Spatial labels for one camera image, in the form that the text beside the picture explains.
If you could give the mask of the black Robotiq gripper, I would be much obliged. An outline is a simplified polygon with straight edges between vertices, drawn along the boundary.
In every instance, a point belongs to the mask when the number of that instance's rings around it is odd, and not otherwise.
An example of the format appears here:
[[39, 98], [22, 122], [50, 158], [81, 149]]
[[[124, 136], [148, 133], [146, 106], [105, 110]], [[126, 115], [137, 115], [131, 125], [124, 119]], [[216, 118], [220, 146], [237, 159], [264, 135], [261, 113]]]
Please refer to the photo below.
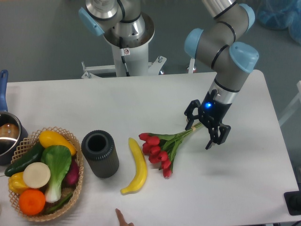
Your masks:
[[184, 115], [188, 120], [185, 129], [190, 129], [193, 122], [199, 118], [199, 121], [208, 129], [210, 140], [205, 149], [208, 150], [212, 145], [220, 145], [224, 143], [230, 133], [231, 126], [223, 124], [223, 118], [229, 110], [231, 104], [222, 103], [215, 98], [218, 96], [218, 91], [213, 89], [211, 93], [207, 92], [202, 104], [199, 100], [192, 100]]

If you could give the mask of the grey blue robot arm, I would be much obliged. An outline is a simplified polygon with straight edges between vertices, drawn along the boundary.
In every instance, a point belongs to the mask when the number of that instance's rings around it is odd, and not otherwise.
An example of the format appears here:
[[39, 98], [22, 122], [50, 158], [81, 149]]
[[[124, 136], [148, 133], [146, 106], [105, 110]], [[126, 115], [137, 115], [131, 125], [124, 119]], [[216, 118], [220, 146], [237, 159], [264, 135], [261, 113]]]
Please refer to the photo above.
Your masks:
[[[259, 54], [239, 42], [255, 21], [246, 4], [234, 0], [205, 0], [215, 20], [210, 30], [194, 29], [184, 43], [185, 52], [209, 66], [216, 77], [202, 102], [193, 100], [185, 110], [189, 129], [199, 120], [210, 134], [207, 148], [225, 142], [231, 127], [222, 120], [253, 71]], [[149, 75], [148, 46], [154, 35], [152, 19], [141, 11], [138, 0], [88, 0], [79, 9], [85, 27], [96, 36], [104, 36], [111, 45], [116, 75]]]

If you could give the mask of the human fingertip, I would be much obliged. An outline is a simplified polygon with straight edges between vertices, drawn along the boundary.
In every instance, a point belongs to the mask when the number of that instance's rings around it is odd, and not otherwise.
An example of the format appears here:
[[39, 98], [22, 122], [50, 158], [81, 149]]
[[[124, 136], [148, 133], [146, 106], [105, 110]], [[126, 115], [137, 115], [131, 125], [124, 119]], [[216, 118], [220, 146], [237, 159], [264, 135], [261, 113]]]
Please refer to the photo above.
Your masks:
[[118, 221], [119, 221], [119, 226], [134, 226], [134, 223], [130, 222], [127, 223], [123, 214], [121, 213], [121, 211], [119, 209], [115, 209]]

